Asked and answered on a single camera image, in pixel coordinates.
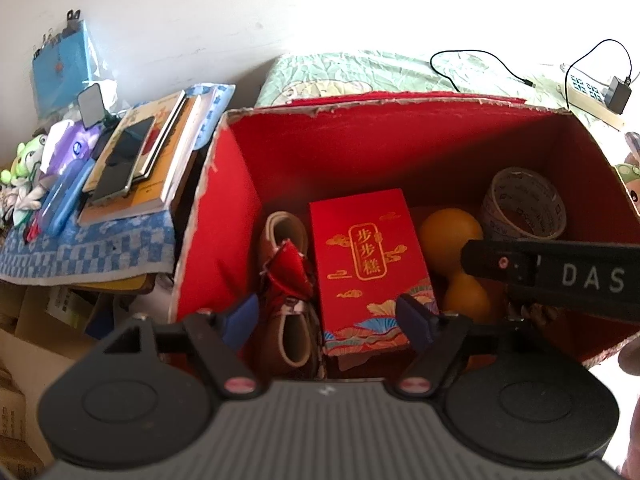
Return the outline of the person hand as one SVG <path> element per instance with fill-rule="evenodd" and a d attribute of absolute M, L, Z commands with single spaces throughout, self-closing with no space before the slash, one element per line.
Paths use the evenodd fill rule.
<path fill-rule="evenodd" d="M 640 364 L 640 342 L 636 337 L 628 342 L 618 355 L 618 365 L 620 369 L 629 376 L 639 377 Z M 634 406 L 634 414 L 632 414 L 629 428 L 629 444 L 627 448 L 626 460 L 623 463 L 622 472 L 620 473 L 626 479 L 640 479 L 640 437 L 639 437 L 639 382 L 634 384 L 634 388 L 630 392 L 636 398 Z"/>

